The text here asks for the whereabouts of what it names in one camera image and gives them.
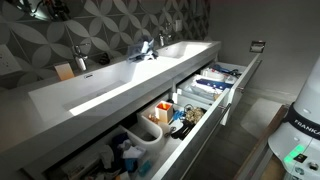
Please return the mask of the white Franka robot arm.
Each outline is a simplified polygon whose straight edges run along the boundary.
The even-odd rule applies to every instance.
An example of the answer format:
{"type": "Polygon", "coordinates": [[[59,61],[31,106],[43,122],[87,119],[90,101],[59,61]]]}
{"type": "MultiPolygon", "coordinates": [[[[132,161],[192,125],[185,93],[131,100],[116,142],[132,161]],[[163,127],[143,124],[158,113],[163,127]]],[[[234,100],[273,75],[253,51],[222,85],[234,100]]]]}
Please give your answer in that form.
{"type": "Polygon", "coordinates": [[[320,58],[268,145],[285,180],[320,180],[320,58]]]}

